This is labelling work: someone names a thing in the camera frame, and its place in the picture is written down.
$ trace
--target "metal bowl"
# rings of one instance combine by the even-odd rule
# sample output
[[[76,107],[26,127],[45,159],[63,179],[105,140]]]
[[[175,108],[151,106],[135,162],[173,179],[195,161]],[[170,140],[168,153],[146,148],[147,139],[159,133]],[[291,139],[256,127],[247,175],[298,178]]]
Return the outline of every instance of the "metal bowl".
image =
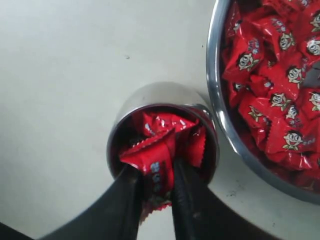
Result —
[[[320,204],[320,192],[314,188],[306,190],[295,185],[296,172],[280,169],[269,161],[252,139],[247,125],[237,110],[229,107],[227,88],[221,75],[224,66],[221,61],[221,46],[224,43],[224,23],[232,0],[215,0],[206,52],[206,74],[208,91],[216,120],[234,151],[238,154],[235,161],[244,161],[260,178],[278,190],[302,201]],[[229,147],[220,146],[220,156]]]

